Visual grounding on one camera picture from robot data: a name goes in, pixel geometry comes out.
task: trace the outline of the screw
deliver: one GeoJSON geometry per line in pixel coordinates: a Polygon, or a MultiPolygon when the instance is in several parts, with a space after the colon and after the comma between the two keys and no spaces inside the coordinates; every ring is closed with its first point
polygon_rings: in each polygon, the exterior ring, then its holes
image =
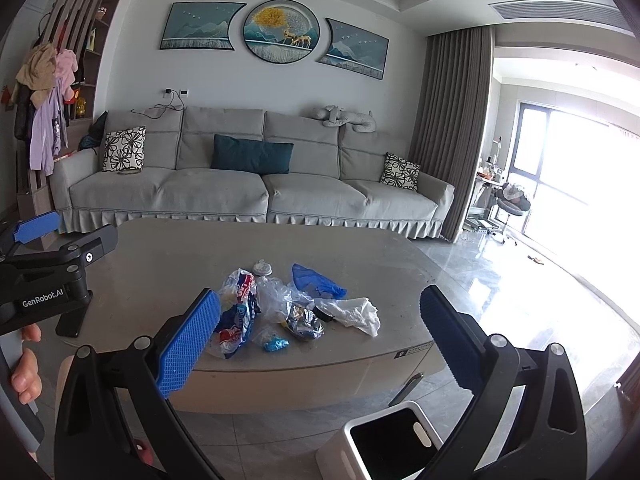
{"type": "Polygon", "coordinates": [[[88,357],[90,353],[91,353],[91,347],[84,345],[78,349],[78,351],[76,352],[76,355],[78,356],[78,358],[84,359],[85,357],[88,357]]]}
{"type": "Polygon", "coordinates": [[[564,354],[564,347],[560,343],[551,343],[551,351],[556,355],[564,354]]]}
{"type": "Polygon", "coordinates": [[[133,346],[136,350],[144,350],[145,348],[149,348],[151,345],[151,339],[149,339],[146,335],[139,337],[133,342],[133,346]]]}
{"type": "Polygon", "coordinates": [[[491,336],[491,344],[498,348],[502,348],[503,346],[507,346],[507,338],[500,334],[493,334],[491,336]]]}

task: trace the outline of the air conditioning vent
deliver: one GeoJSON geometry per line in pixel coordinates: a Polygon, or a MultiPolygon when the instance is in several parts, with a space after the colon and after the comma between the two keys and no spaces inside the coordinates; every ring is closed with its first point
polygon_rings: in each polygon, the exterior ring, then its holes
{"type": "Polygon", "coordinates": [[[549,18],[601,23],[631,32],[617,7],[577,0],[517,0],[491,4],[505,20],[549,18]]]}

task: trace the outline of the teal pillow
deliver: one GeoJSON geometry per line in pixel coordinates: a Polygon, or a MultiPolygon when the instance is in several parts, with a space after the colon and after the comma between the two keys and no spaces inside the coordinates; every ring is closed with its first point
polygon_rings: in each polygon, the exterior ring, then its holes
{"type": "Polygon", "coordinates": [[[216,134],[213,137],[214,170],[248,171],[260,175],[289,173],[293,144],[235,139],[216,134]]]}

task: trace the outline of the blue gripper pad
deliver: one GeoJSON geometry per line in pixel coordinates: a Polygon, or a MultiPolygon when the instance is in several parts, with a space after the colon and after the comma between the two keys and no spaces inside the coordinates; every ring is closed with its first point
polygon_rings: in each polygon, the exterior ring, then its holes
{"type": "Polygon", "coordinates": [[[219,321],[220,298],[210,290],[160,354],[156,384],[165,399],[184,386],[219,321]]]}
{"type": "Polygon", "coordinates": [[[420,316],[431,333],[458,386],[476,394],[482,390],[482,354],[471,330],[436,285],[420,295],[420,316]]]}
{"type": "Polygon", "coordinates": [[[50,211],[31,220],[20,222],[15,228],[14,242],[27,244],[36,238],[57,231],[59,227],[60,215],[55,211],[50,211]]]}

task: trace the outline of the human hand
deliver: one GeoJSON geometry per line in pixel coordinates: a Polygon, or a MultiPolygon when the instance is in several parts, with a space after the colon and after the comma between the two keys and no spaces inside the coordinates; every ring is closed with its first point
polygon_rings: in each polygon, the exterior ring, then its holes
{"type": "MultiPolygon", "coordinates": [[[[36,324],[22,329],[23,341],[38,342],[42,338],[40,327],[36,324]]],[[[29,348],[22,350],[22,357],[11,376],[11,384],[14,390],[20,394],[20,402],[27,404],[37,399],[42,393],[42,381],[38,375],[38,361],[36,355],[29,348]]]]}

